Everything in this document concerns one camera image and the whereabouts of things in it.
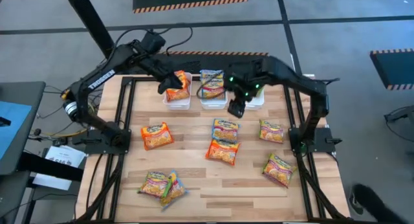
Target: blue object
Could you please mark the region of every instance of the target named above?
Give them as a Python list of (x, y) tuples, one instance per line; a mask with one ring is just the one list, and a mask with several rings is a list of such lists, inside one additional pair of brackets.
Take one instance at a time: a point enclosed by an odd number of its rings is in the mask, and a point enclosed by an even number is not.
[(32, 106), (0, 101), (0, 117), (10, 120), (10, 126), (0, 127), (0, 159), (24, 123)]

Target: noodle packet in container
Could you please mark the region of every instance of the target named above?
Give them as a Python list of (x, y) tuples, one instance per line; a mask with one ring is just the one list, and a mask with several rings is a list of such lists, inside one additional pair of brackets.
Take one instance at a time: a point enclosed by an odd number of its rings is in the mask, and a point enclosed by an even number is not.
[(278, 182), (285, 187), (289, 187), (290, 179), (292, 179), (293, 172), (296, 170), (295, 166), (280, 159), (274, 153), (270, 154), (269, 160), (263, 167), (263, 172), (273, 182)]
[(177, 172), (172, 170), (168, 177), (168, 186), (161, 196), (161, 206), (164, 210), (169, 207), (173, 202), (187, 193), (186, 188), (178, 178)]
[(201, 89), (201, 98), (214, 100), (226, 99), (223, 71), (203, 69), (200, 71), (200, 74), (201, 83), (204, 84)]
[(283, 143), (283, 129), (278, 124), (271, 124), (266, 120), (260, 120), (260, 139)]
[(223, 140), (226, 142), (237, 142), (237, 131), (240, 125), (231, 121), (215, 118), (213, 121), (212, 137), (215, 140)]
[(183, 98), (188, 98), (190, 96), (190, 92), (188, 91), (188, 87), (190, 82), (187, 79), (186, 73), (184, 71), (176, 71), (174, 72), (175, 76), (179, 78), (182, 83), (182, 89), (167, 89), (167, 101), (170, 102), (172, 100), (180, 100)]
[(222, 140), (212, 140), (206, 153), (206, 159), (219, 159), (234, 166), (235, 155), (240, 143), (229, 143)]
[(141, 136), (146, 150), (152, 150), (174, 142), (173, 136), (171, 136), (165, 122), (156, 126), (143, 127), (141, 129)]
[(168, 178), (161, 172), (148, 172), (144, 184), (139, 188), (138, 193), (161, 198), (168, 186)]

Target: white paper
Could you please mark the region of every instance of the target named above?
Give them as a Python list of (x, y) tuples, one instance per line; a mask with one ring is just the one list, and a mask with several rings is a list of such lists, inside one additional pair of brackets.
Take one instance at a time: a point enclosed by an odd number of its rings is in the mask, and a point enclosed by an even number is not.
[[(73, 167), (79, 167), (85, 153), (79, 150), (75, 150), (69, 146), (55, 147), (51, 146), (46, 154), (46, 159), (55, 162), (60, 162)], [(33, 180), (36, 185), (47, 186), (51, 188), (57, 188), (61, 190), (68, 190), (72, 181), (67, 179), (59, 179), (50, 175), (37, 174)]]

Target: gray floor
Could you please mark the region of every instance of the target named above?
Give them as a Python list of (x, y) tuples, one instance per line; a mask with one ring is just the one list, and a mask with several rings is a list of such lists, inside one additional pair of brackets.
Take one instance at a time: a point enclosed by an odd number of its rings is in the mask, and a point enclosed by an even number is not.
[[(203, 21), (281, 19), (277, 0), (249, 0), (169, 12), (132, 14), (132, 0), (91, 0), (107, 26)], [(414, 14), (414, 0), (285, 0), (289, 19), (403, 16)], [(83, 27), (66, 0), (3, 0), (0, 30)], [(342, 182), (348, 194), (353, 183), (371, 186), (390, 208), (414, 222), (414, 158), (406, 155), (414, 145), (386, 128), (383, 115), (412, 104), (412, 91), (387, 91), (369, 59), (375, 49), (413, 47), (414, 21), (325, 23), (291, 25), (304, 73), (318, 78), (340, 77), (329, 86), (331, 112), (328, 121), (338, 145)], [(117, 37), (121, 32), (111, 32)], [(188, 29), (165, 34), (169, 45), (186, 38)], [(140, 39), (132, 32), (125, 41)], [(182, 50), (235, 50), (269, 52), (292, 65), (283, 25), (195, 28)], [(0, 82), (45, 81), (64, 89), (92, 70), (102, 54), (88, 33), (0, 35)], [(41, 115), (61, 105), (56, 95), (45, 94)], [(62, 111), (34, 127), (55, 131), (69, 119)], [(392, 126), (405, 136), (412, 126), (405, 120)], [(79, 127), (72, 126), (68, 132)], [(49, 143), (28, 142), (37, 153)], [(36, 205), (33, 223), (68, 221), (73, 200), (42, 201)], [(356, 219), (372, 220), (369, 215)]]

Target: black metal frame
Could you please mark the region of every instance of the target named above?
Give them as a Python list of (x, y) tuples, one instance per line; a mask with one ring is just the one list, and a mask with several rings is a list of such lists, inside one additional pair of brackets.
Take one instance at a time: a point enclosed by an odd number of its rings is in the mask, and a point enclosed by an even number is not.
[[(283, 2), (283, 0), (278, 0), (281, 15), (282, 15), (282, 21), (274, 20), (274, 21), (227, 21), (227, 22), (220, 22), (220, 23), (177, 23), (177, 24), (167, 24), (167, 25), (141, 25), (141, 26), (108, 27), (107, 29), (104, 29), (104, 26), (103, 26), (102, 22), (100, 21), (98, 14), (96, 13), (95, 9), (93, 8), (93, 6), (92, 6), (92, 4), (90, 3), (89, 0), (82, 1), (82, 4), (84, 6), (82, 6), (81, 8), (80, 8), (79, 5), (74, 4), (74, 0), (69, 0), (69, 2), (72, 4), (73, 8), (75, 9), (75, 11), (79, 15), (79, 17), (85, 23), (85, 25), (87, 26), (87, 30), (90, 32), (91, 36), (93, 37), (93, 39), (95, 40), (95, 42), (97, 43), (97, 45), (99, 46), (99, 48), (101, 49), (101, 51), (103, 52), (103, 54), (105, 56), (107, 56), (107, 54), (108, 54), (109, 45), (113, 45), (112, 39), (110, 37), (107, 37), (107, 35), (108, 35), (107, 30), (126, 30), (126, 29), (129, 29), (129, 28), (166, 28), (166, 27), (168, 27), (168, 28), (182, 28), (182, 27), (214, 27), (214, 26), (283, 24), (283, 26), (285, 27), (285, 32), (286, 32), (287, 39), (288, 39), (288, 45), (289, 45), (290, 53), (292, 54), (292, 57), (293, 57), (293, 60), (294, 60), (294, 65), (296, 66), (296, 72), (299, 73), (299, 74), (301, 74), (301, 70), (300, 70), (300, 66), (299, 66), (298, 54), (297, 54), (295, 46), (294, 46), (292, 32), (290, 31), (289, 24), (313, 23), (313, 22), (315, 22), (315, 23), (319, 23), (319, 22), (324, 23), (324, 22), (349, 22), (349, 21), (357, 22), (357, 21), (399, 20), (399, 18), (393, 19), (392, 17), (377, 17), (377, 18), (368, 17), (368, 18), (349, 18), (349, 19), (332, 19), (332, 20), (329, 20), (329, 19), (328, 20), (326, 20), (326, 19), (308, 19), (306, 21), (303, 20), (303, 19), (302, 20), (300, 20), (300, 19), (299, 20), (288, 20), (284, 2)], [(407, 19), (407, 18), (408, 19), (413, 19), (414, 17), (413, 16), (403, 16), (403, 18), (401, 18), (401, 20)], [(84, 29), (74, 29), (74, 30), (75, 30), (75, 32), (77, 30), (85, 32)], [(68, 29), (66, 31), (64, 30), (64, 32), (72, 32), (72, 31), (71, 31), (71, 29)], [(9, 33), (10, 34), (19, 34), (19, 32), (9, 32)], [(121, 90), (120, 90), (120, 96), (119, 96), (119, 99), (118, 99), (118, 107), (116, 109), (115, 122), (119, 124), (122, 104), (123, 104), (124, 96), (125, 96), (125, 88), (126, 88), (127, 84), (131, 84), (131, 90), (130, 90), (130, 94), (129, 94), (129, 100), (128, 100), (127, 111), (126, 111), (126, 116), (125, 116), (124, 129), (128, 129), (129, 124), (130, 124), (131, 111), (132, 111), (132, 101), (133, 101), (133, 97), (134, 97), (134, 93), (135, 93), (135, 84), (137, 82), (150, 82), (150, 81), (155, 81), (155, 79), (151, 78), (151, 77), (145, 77), (145, 78), (143, 78), (143, 77), (140, 77), (140, 78), (137, 78), (137, 77), (123, 77)], [(291, 126), (290, 130), (292, 131), (293, 129), (297, 129), (295, 119), (294, 119), (293, 110), (292, 110), (292, 102), (290, 100), (289, 89), (287, 87), (284, 87), (283, 90), (284, 90), (285, 99), (286, 99), (286, 102), (287, 102), (287, 111), (288, 111), (288, 114), (289, 114), (289, 120), (290, 120), (290, 126)], [(295, 100), (296, 100), (298, 110), (299, 110), (298, 114), (299, 114), (300, 122), (302, 124), (305, 121), (305, 116), (303, 114), (303, 108), (301, 106), (300, 94), (298, 92), (295, 92), (294, 94), (295, 94)], [(300, 149), (298, 148), (298, 144), (292, 144), (292, 145), (295, 145), (292, 148), (292, 150), (294, 152), (295, 152), (295, 149), (297, 150), (295, 155), (296, 155), (296, 159), (297, 159), (298, 164), (303, 164), (303, 157), (299, 153)], [(122, 172), (123, 162), (124, 162), (124, 155), (120, 155), (119, 158), (118, 158), (118, 163), (121, 164), (121, 168), (120, 168), (121, 172)], [(324, 199), (326, 201), (327, 198), (323, 195), (323, 193), (321, 192), (321, 190), (318, 186), (318, 177), (317, 177), (317, 174), (316, 174), (316, 167), (315, 167), (315, 163), (314, 163), (312, 153), (308, 154), (308, 163), (309, 163), (310, 172), (311, 172), (310, 175), (307, 171), (300, 170), (301, 188), (302, 188), (302, 191), (303, 191), (303, 200), (304, 200), (304, 204), (305, 204), (305, 210), (306, 210), (306, 213), (307, 213), (308, 221), (318, 222), (318, 223), (349, 223), (349, 222), (353, 222), (353, 223), (371, 223), (371, 222), (364, 222), (364, 221), (351, 221), (350, 219), (327, 219), (325, 217), (325, 209), (324, 209), (322, 201), (321, 201), (321, 199)], [(109, 178), (111, 177), (110, 173), (111, 173), (112, 164), (113, 164), (113, 155), (109, 155), (108, 159), (107, 159), (106, 168), (105, 168), (105, 175), (103, 177), (103, 187), (105, 187), (108, 184)], [(109, 219), (102, 219), (103, 212), (104, 212), (104, 210), (103, 210), (104, 209), (104, 202), (102, 202), (102, 203), (100, 203), (100, 206), (98, 207), (98, 213), (97, 213), (97, 217), (96, 217), (95, 221), (82, 220), (79, 223), (84, 223), (84, 222), (87, 222), (87, 223), (105, 223), (105, 222), (114, 221), (115, 214), (116, 214), (116, 206), (117, 206), (117, 201), (118, 201), (118, 195), (119, 195), (120, 180), (121, 180), (121, 175), (119, 177), (117, 177), (116, 181), (114, 182), (113, 197), (112, 197), (112, 201), (111, 201)], [(310, 202), (310, 199), (309, 199), (309, 191), (308, 191), (308, 187), (307, 187), (307, 182), (312, 186), (312, 189), (314, 189), (314, 190), (316, 189), (316, 193), (319, 193), (319, 194), (323, 195), (321, 197), (317, 197), (317, 204), (318, 204), (318, 211), (319, 211), (319, 214), (320, 214), (320, 218), (314, 218), (313, 217), (311, 202)]]

